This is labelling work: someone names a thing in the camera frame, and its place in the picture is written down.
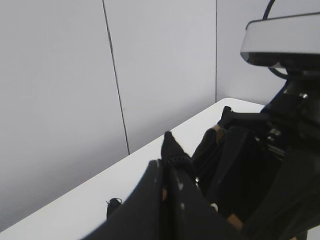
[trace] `black fabric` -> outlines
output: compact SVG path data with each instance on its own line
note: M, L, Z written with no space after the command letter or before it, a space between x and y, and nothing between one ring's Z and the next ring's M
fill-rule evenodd
M217 132L211 128L205 132L201 143L192 155L192 163L199 179L198 185L204 195L216 173L223 146L224 138L222 137L217 144Z
M161 154L129 198L84 240L244 240L202 196L190 174L191 159L171 133Z
M308 231L304 231L296 236L296 240L307 240L308 238Z
M288 152L275 181L243 232L254 239L291 238L320 224L319 152Z
M189 175L170 171L176 240L245 240L210 206Z
M196 171L192 165L191 158L184 152L170 131L164 134L161 158L166 165L185 170L195 182Z
M229 129L218 162L206 198L218 205L222 216L235 214L245 222L268 193L281 163L242 127Z
M217 146L217 132L213 128L208 129L195 149L191 159L195 168L203 164L203 160L207 159Z
M162 177L162 163L150 161L129 198L83 240L159 240Z

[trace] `table surface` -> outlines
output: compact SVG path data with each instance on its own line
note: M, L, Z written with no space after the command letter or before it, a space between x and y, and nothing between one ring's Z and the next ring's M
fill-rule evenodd
M172 129L184 151L192 155L205 131L217 124L224 106L256 113L262 105L225 98ZM0 233L0 240L76 240L106 220L107 203L130 195L150 160L159 159L163 136ZM320 239L317 232L313 234Z

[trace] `white wall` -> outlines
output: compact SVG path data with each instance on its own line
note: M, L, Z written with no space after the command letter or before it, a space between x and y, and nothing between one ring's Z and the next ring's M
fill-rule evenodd
M249 21L261 19L269 0L217 0L217 100L237 98L266 104L285 81L240 57ZM277 0L269 17L320 11L319 0Z
M105 0L131 152L215 102L214 0Z
M101 0L2 0L0 30L1 231L128 152Z

